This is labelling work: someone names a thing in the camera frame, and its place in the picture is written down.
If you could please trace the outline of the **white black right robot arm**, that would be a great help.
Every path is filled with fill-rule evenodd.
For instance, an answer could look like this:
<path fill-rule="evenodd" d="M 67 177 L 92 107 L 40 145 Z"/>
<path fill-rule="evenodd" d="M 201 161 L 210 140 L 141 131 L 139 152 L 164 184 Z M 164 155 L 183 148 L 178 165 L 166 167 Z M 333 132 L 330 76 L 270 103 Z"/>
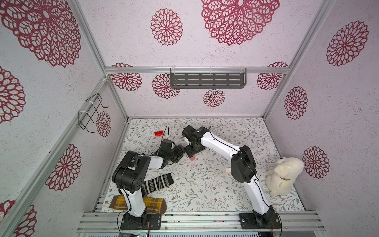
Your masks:
<path fill-rule="evenodd" d="M 231 174 L 246 189 L 257 223 L 268 224 L 271 220 L 276 219 L 276 213 L 273 207 L 268 204 L 268 200 L 260 187 L 256 162 L 248 146 L 233 145 L 217 137 L 210 129 L 203 126 L 194 129 L 188 125 L 184 128 L 182 135 L 188 144 L 185 147 L 185 152 L 189 157 L 209 148 L 230 162 Z"/>

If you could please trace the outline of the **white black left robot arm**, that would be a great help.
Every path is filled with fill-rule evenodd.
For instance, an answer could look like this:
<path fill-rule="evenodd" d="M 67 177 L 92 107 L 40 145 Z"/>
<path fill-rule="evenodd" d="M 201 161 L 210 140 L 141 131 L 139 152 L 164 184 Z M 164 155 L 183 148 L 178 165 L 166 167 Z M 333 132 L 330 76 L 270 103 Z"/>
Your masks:
<path fill-rule="evenodd" d="M 158 150 L 151 154 L 128 151 L 112 175 L 120 194 L 126 200 L 127 213 L 142 217 L 147 213 L 143 197 L 174 184 L 172 174 L 164 174 L 145 181 L 149 169 L 163 169 L 178 163 L 185 154 L 185 148 L 169 139 L 164 139 Z"/>

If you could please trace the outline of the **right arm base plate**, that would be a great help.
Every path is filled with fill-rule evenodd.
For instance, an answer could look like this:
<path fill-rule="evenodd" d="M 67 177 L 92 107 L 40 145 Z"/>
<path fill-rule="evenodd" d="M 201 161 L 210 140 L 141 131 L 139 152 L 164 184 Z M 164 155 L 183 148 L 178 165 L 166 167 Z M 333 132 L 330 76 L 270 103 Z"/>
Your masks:
<path fill-rule="evenodd" d="M 240 213 L 239 219 L 242 229 L 269 229 L 281 230 L 282 225 L 279 216 L 274 213 L 265 215 L 255 213 Z"/>

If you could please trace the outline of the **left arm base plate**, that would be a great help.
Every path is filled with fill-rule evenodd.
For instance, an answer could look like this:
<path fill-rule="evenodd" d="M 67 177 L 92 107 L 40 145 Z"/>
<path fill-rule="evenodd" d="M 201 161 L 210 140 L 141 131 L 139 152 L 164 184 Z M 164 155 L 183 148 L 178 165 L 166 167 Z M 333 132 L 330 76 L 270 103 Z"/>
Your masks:
<path fill-rule="evenodd" d="M 141 217 L 135 217 L 129 213 L 124 214 L 121 221 L 121 230 L 160 230 L 161 214 L 143 213 Z"/>

